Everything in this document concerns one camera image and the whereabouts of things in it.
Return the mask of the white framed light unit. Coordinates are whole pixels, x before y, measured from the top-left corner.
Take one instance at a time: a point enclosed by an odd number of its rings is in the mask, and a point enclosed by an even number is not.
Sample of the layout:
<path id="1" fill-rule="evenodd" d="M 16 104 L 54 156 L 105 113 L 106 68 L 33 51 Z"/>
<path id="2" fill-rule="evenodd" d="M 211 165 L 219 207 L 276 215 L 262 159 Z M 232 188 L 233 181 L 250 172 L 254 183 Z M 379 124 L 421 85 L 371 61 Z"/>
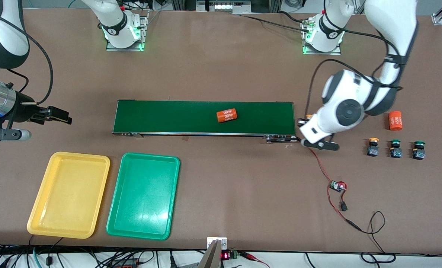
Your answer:
<path id="1" fill-rule="evenodd" d="M 199 12 L 252 13 L 250 0 L 196 0 L 195 7 Z"/>

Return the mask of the green plastic tray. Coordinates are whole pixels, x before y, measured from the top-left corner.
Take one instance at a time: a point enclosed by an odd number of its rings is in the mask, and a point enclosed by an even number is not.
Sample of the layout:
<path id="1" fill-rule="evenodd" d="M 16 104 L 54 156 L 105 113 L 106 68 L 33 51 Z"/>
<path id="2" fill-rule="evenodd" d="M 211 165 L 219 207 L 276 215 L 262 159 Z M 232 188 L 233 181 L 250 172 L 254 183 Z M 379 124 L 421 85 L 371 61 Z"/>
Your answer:
<path id="1" fill-rule="evenodd" d="M 180 159 L 129 152 L 121 158 L 106 232 L 163 241 L 170 236 Z"/>

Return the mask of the orange power strip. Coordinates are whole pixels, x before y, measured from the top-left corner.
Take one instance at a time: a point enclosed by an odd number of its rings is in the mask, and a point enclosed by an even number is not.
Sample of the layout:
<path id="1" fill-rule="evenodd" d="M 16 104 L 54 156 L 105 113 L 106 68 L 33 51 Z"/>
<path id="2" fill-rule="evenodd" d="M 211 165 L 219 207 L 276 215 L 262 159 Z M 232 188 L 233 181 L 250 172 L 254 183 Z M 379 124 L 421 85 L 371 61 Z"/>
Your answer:
<path id="1" fill-rule="evenodd" d="M 112 261 L 110 268 L 137 268 L 139 261 L 135 258 L 116 259 Z"/>

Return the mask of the green conveyor belt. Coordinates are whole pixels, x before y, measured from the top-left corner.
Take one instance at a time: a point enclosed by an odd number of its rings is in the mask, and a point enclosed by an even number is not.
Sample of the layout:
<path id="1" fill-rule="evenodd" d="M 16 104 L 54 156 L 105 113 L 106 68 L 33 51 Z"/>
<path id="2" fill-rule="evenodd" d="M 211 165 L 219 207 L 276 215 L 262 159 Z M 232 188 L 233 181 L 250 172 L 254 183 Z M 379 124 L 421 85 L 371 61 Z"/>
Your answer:
<path id="1" fill-rule="evenodd" d="M 236 109 L 236 120 L 218 123 L 216 112 Z M 261 137 L 296 141 L 292 102 L 119 100 L 112 134 Z"/>

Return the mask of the red clip lead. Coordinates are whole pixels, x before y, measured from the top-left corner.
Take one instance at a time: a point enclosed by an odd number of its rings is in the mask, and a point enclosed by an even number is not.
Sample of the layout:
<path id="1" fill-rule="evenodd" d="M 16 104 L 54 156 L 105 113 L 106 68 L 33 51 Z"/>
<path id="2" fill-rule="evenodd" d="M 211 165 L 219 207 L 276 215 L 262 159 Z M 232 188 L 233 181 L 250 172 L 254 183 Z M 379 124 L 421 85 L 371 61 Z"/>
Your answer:
<path id="1" fill-rule="evenodd" d="M 267 268 L 271 268 L 267 263 L 265 263 L 263 261 L 260 261 L 257 257 L 255 257 L 252 254 L 249 254 L 249 253 L 247 253 L 245 251 L 238 251 L 238 254 L 241 257 L 246 258 L 249 261 L 258 262 L 258 263 L 261 263 L 261 264 L 267 266 Z"/>

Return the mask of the orange printed cylinder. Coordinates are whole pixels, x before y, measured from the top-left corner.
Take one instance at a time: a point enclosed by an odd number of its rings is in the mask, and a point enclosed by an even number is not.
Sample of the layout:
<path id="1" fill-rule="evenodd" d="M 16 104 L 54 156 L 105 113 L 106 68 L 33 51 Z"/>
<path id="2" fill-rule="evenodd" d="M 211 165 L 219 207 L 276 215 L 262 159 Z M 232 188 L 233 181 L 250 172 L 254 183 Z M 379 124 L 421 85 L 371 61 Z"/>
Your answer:
<path id="1" fill-rule="evenodd" d="M 402 113 L 400 111 L 391 111 L 389 113 L 389 130 L 401 131 L 403 129 Z"/>
<path id="2" fill-rule="evenodd" d="M 237 111 L 234 108 L 216 112 L 216 116 L 218 123 L 224 123 L 238 118 Z"/>

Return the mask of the aluminium base plate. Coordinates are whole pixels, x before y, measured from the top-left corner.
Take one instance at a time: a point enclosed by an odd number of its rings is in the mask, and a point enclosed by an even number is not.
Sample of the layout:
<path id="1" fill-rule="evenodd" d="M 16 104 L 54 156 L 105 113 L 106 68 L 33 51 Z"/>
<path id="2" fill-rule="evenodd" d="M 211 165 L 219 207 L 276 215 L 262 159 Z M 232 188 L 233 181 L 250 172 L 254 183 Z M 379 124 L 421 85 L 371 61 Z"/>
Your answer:
<path id="1" fill-rule="evenodd" d="M 318 19 L 309 17 L 300 23 L 301 29 L 307 32 L 302 33 L 302 50 L 303 54 L 319 54 L 319 55 L 341 55 L 340 44 L 344 32 L 333 33 L 334 39 L 328 39 L 325 34 L 317 27 Z"/>
<path id="2" fill-rule="evenodd" d="M 107 40 L 107 51 L 144 51 L 148 28 L 148 17 L 124 12 L 122 19 L 114 26 L 102 24 Z"/>

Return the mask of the yellow plastic tray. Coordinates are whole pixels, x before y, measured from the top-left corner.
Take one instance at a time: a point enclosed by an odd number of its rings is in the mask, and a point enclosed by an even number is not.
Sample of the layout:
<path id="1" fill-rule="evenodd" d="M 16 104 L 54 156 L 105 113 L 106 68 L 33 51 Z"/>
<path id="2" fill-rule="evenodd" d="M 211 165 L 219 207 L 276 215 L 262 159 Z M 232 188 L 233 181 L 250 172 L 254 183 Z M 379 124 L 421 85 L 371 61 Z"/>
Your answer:
<path id="1" fill-rule="evenodd" d="M 95 231 L 110 160 L 59 151 L 48 162 L 26 228 L 32 235 L 87 239 Z"/>

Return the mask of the green push button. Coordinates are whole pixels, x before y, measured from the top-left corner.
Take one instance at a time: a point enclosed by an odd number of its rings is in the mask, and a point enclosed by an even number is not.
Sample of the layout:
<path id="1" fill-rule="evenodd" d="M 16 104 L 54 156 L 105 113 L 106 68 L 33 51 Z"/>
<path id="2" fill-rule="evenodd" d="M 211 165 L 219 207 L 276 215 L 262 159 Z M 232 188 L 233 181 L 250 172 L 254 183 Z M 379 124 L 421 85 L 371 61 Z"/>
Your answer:
<path id="1" fill-rule="evenodd" d="M 415 141 L 413 146 L 413 159 L 423 160 L 426 158 L 425 142 Z"/>
<path id="2" fill-rule="evenodd" d="M 398 139 L 393 139 L 390 141 L 390 157 L 391 158 L 402 158 L 403 153 L 401 149 L 401 141 Z"/>

